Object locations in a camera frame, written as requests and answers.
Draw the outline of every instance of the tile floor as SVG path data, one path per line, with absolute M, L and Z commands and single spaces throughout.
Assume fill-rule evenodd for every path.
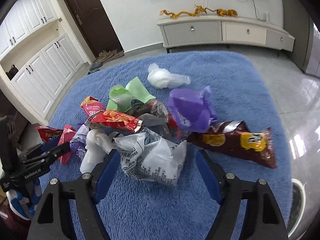
M 258 70 L 273 98 L 284 126 L 291 150 L 292 177 L 305 185 L 307 205 L 304 216 L 291 240 L 297 239 L 308 228 L 320 208 L 320 79 L 305 75 L 298 67 L 278 52 L 258 47 L 231 45 L 201 46 L 175 49 L 230 50 L 246 55 Z M 166 54 L 165 49 L 154 50 L 131 57 L 122 57 L 105 63 L 101 69 L 136 60 Z M 30 147 L 39 142 L 34 126 L 25 132 L 22 145 Z

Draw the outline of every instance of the drawer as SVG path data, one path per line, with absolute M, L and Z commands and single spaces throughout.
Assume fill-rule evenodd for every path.
M 225 23 L 226 40 L 266 44 L 267 29 L 252 25 Z
M 273 30 L 267 31 L 266 45 L 275 49 L 293 50 L 294 39 Z
M 168 45 L 189 45 L 222 41 L 221 22 L 189 22 L 164 26 Z

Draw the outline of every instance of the brown door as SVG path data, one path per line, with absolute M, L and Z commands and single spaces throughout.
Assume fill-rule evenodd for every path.
M 100 0 L 65 0 L 93 54 L 122 50 L 120 41 Z

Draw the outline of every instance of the blue blanket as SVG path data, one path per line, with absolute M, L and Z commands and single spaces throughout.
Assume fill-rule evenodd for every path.
M 290 156 L 284 129 L 268 89 L 248 59 L 237 53 L 188 52 L 160 55 L 121 64 L 86 76 L 76 82 L 57 109 L 50 126 L 76 127 L 86 116 L 80 103 L 93 96 L 107 104 L 108 91 L 116 85 L 126 85 L 138 76 L 147 90 L 167 103 L 169 89 L 156 89 L 147 81 L 147 68 L 157 63 L 173 73 L 186 74 L 194 91 L 210 85 L 211 103 L 220 121 L 245 120 L 252 132 L 272 128 L 277 169 L 210 153 L 225 172 L 240 179 L 256 181 L 265 178 L 278 201 L 285 222 L 288 222 L 292 203 Z M 205 239 L 216 217 L 219 205 L 210 198 L 195 163 L 198 148 L 188 145 L 186 163 L 177 187 L 141 182 L 128 178 L 118 170 L 107 197 L 98 205 L 99 213 L 111 239 Z M 80 175 L 80 159 L 72 156 L 68 165 L 55 162 L 51 172 L 41 177 L 43 189 L 50 179 L 76 179 Z M 71 203 L 75 230 L 84 239 L 75 203 Z M 232 239 L 238 239 L 244 218 L 242 202 Z

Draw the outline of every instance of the dragon figurine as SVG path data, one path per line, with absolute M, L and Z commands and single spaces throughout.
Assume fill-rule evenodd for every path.
M 181 14 L 188 14 L 189 16 L 199 16 L 201 12 L 204 12 L 207 14 L 207 10 L 212 11 L 212 12 L 217 12 L 218 15 L 220 16 L 232 16 L 232 17 L 238 17 L 238 13 L 236 10 L 230 9 L 230 10 L 224 10 L 224 9 L 216 9 L 216 10 L 211 10 L 208 7 L 203 8 L 201 5 L 195 5 L 196 9 L 194 13 L 186 12 L 186 11 L 181 11 L 178 14 L 175 14 L 173 12 L 168 12 L 167 10 L 162 10 L 159 15 L 170 15 L 170 18 L 172 19 L 178 19 Z

